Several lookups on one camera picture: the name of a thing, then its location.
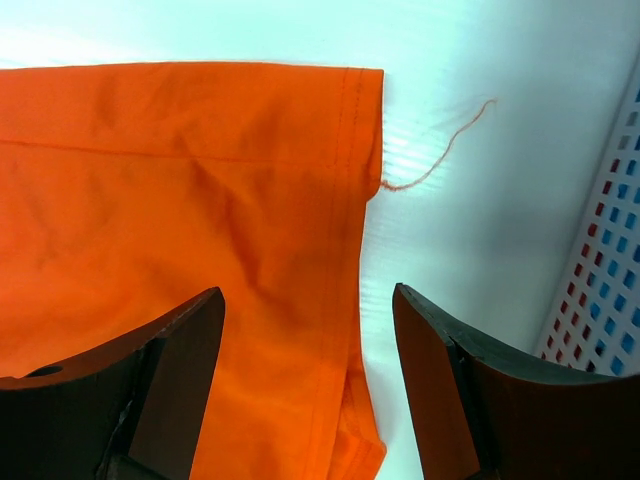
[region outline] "white perforated basket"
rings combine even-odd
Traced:
[[[605,375],[640,371],[640,62],[586,203],[536,355]]]

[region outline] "orange fabric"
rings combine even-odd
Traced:
[[[373,479],[358,263],[382,72],[0,72],[0,377],[210,286],[227,302],[192,479]]]

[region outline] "orange thread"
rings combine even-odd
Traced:
[[[416,185],[419,185],[422,182],[424,182],[427,178],[429,178],[429,175],[431,175],[433,171],[436,168],[438,168],[438,166],[442,163],[442,161],[447,157],[447,155],[453,148],[453,143],[456,141],[456,138],[458,137],[458,135],[460,135],[462,132],[464,132],[465,130],[470,128],[474,123],[476,123],[480,119],[480,117],[482,117],[482,114],[487,109],[487,107],[492,103],[495,105],[498,103],[498,100],[495,98],[492,98],[491,100],[487,100],[486,102],[484,102],[484,105],[482,106],[480,111],[476,113],[476,115],[471,119],[471,121],[466,125],[463,125],[456,133],[453,134],[453,137],[451,137],[451,140],[449,140],[449,144],[447,145],[447,148],[445,149],[444,153],[440,156],[440,158],[438,158],[438,160],[436,160],[436,163],[434,163],[431,166],[431,168],[427,170],[421,177],[405,185],[392,185],[387,180],[382,180],[382,182],[380,183],[382,188],[389,190],[391,192],[399,192],[401,190],[408,190],[409,188],[415,187]]]

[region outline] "white surface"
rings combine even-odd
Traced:
[[[268,60],[382,67],[385,175],[362,257],[381,480],[422,478],[391,292],[412,285],[531,350],[640,44],[637,0],[0,0],[0,66]]]
[[[604,375],[631,375],[640,370],[639,116],[640,63],[624,96],[535,350],[561,365],[585,370],[591,364],[589,370]],[[586,257],[584,245],[590,247]],[[578,264],[582,269],[576,275]]]

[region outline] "square hole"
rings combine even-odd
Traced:
[[[625,333],[622,336],[622,340],[620,341],[620,346],[625,352],[627,352],[627,354],[631,355],[631,352],[633,352],[633,348],[635,347],[635,345],[636,345],[636,341],[631,335],[629,335],[628,333]]]
[[[627,117],[627,123],[625,124],[625,126],[634,127],[637,121],[638,121],[638,112],[631,112]]]
[[[629,140],[631,140],[631,135],[623,135],[620,137],[620,141],[618,142],[618,150],[624,150],[629,145]]]
[[[613,308],[617,311],[621,312],[624,309],[624,306],[627,304],[627,299],[622,295],[618,294],[616,299],[613,301]]]
[[[629,240],[627,240],[627,237],[620,237],[618,239],[618,245],[616,245],[616,252],[624,253],[624,251],[627,249],[628,244]]]
[[[615,277],[616,273],[618,273],[618,262],[611,260],[611,262],[609,262],[609,268],[607,268],[607,273]]]
[[[607,298],[609,296],[610,290],[611,287],[609,286],[609,284],[607,282],[602,282],[602,285],[600,286],[600,296],[602,298]]]
[[[618,185],[618,198],[624,200],[627,197],[627,193],[629,192],[629,185],[626,183],[621,183]]]
[[[598,305],[597,303],[592,303],[591,304],[591,318],[593,318],[594,320],[597,320],[598,317],[600,316],[600,305]]]
[[[635,175],[636,174],[636,165],[638,162],[635,160],[630,160],[629,165],[627,165],[627,175]]]
[[[613,318],[607,318],[607,321],[604,324],[604,331],[607,332],[607,335],[613,335],[613,332],[616,330],[616,322],[613,321]]]
[[[624,363],[622,363],[622,360],[620,360],[618,357],[613,357],[613,360],[611,360],[611,371],[615,375],[620,375],[622,374],[623,370],[624,370]]]
[[[598,342],[596,343],[596,355],[601,357],[602,354],[604,353],[605,348],[607,348],[605,343],[602,340],[598,340]]]
[[[624,284],[625,287],[631,290],[636,283],[636,274],[633,273],[631,270],[627,270],[627,273],[625,274],[624,280],[622,281],[622,283]]]
[[[611,213],[609,214],[609,220],[611,220],[613,223],[617,223],[619,216],[620,216],[620,209],[618,207],[613,207],[611,209]]]
[[[624,226],[628,229],[633,230],[633,228],[636,226],[637,219],[638,217],[635,213],[630,213],[629,215],[627,215],[627,221],[624,222]]]

